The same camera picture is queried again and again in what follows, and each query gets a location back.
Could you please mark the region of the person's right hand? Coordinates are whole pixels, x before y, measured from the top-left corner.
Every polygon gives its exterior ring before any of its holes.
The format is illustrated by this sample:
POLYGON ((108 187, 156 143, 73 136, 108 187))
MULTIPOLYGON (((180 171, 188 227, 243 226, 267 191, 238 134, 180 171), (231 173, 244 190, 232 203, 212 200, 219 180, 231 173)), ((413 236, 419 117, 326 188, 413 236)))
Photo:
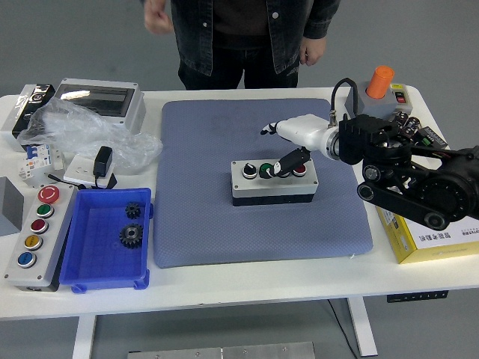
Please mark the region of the person's right hand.
POLYGON ((152 34, 170 34, 174 30, 173 22, 165 12, 166 0, 147 0, 144 2, 144 26, 152 34))

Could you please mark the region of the person's left hand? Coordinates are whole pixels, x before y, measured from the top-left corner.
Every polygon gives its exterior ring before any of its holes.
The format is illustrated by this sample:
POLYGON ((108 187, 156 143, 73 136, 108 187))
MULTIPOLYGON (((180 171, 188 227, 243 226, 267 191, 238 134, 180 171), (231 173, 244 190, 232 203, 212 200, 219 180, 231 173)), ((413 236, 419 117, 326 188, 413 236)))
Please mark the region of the person's left hand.
POLYGON ((299 48, 300 64, 307 66, 315 65, 324 55, 326 51, 326 38, 310 39, 307 37, 302 38, 302 42, 299 48))

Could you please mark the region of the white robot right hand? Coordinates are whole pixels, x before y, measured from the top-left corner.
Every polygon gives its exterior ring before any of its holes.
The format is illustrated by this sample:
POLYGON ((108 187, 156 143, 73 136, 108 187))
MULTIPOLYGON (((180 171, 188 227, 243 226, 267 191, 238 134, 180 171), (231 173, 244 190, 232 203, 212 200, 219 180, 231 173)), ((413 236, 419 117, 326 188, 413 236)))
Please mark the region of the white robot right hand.
POLYGON ((272 167, 264 171, 266 178, 282 177, 311 157, 311 151, 319 150, 326 158, 339 159, 338 127, 313 114, 292 117, 277 123, 269 123, 260 132, 277 134, 299 148, 279 159, 272 167))

